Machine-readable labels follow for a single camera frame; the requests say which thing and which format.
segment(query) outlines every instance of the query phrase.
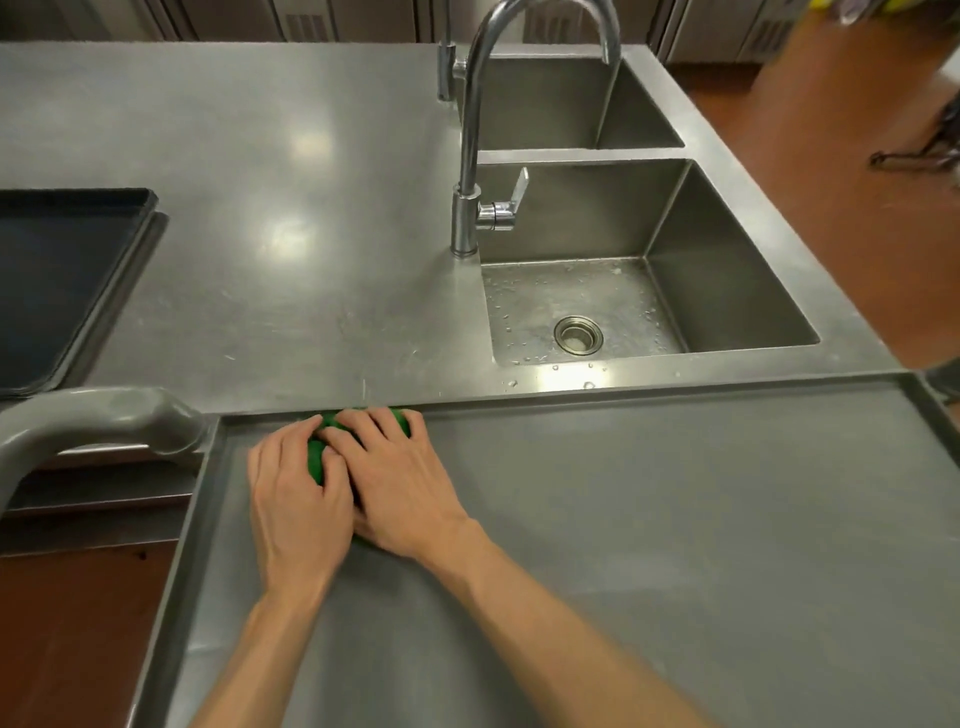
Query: black baking tray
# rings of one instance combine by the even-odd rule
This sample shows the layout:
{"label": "black baking tray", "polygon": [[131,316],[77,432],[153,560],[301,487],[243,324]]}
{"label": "black baking tray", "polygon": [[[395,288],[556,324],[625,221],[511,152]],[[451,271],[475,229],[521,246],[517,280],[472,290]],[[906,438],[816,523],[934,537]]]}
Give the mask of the black baking tray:
{"label": "black baking tray", "polygon": [[143,188],[0,190],[0,399],[62,382],[156,202]]}

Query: sink drain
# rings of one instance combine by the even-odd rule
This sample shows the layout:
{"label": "sink drain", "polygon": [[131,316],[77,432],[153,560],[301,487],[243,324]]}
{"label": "sink drain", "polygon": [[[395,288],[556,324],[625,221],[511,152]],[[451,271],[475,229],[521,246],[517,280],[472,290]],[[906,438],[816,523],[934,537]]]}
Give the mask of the sink drain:
{"label": "sink drain", "polygon": [[600,351],[603,331],[586,316],[566,316],[553,328],[553,338],[567,353],[587,356]]}

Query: stainless steel countertop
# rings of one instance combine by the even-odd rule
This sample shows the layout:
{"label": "stainless steel countertop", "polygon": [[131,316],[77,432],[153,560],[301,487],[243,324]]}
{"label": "stainless steel countertop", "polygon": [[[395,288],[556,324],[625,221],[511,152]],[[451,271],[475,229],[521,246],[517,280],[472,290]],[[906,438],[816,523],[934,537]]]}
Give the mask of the stainless steel countertop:
{"label": "stainless steel countertop", "polygon": [[[595,47],[495,54],[598,56]],[[653,55],[624,60],[821,337],[790,349],[504,368],[479,260],[448,249],[455,106],[430,45],[0,46],[0,186],[147,186],[169,215],[86,380],[208,413],[890,371],[897,361]],[[508,382],[516,381],[516,386]]]}

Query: sink basin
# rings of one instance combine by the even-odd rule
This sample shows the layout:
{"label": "sink basin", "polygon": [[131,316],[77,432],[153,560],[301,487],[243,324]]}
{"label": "sink basin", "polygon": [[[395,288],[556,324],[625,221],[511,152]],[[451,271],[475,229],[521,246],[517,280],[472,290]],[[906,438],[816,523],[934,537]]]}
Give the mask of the sink basin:
{"label": "sink basin", "polygon": [[[479,235],[499,364],[818,342],[694,162],[527,166],[516,228]],[[517,171],[482,165],[483,200]]]}
{"label": "sink basin", "polygon": [[[599,59],[491,58],[483,80],[480,149],[683,146],[626,63],[597,143],[610,77]],[[458,82],[461,113],[463,90]]]}

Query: red tile floor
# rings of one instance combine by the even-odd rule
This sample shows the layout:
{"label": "red tile floor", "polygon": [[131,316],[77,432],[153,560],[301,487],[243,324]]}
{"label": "red tile floor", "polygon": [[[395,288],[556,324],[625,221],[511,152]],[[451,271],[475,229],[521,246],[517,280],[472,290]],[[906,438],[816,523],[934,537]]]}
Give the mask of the red tile floor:
{"label": "red tile floor", "polygon": [[[960,191],[884,174],[954,93],[927,13],[842,28],[812,14],[753,87],[679,69],[702,112],[900,360],[960,354]],[[171,545],[0,559],[0,723],[122,726]]]}

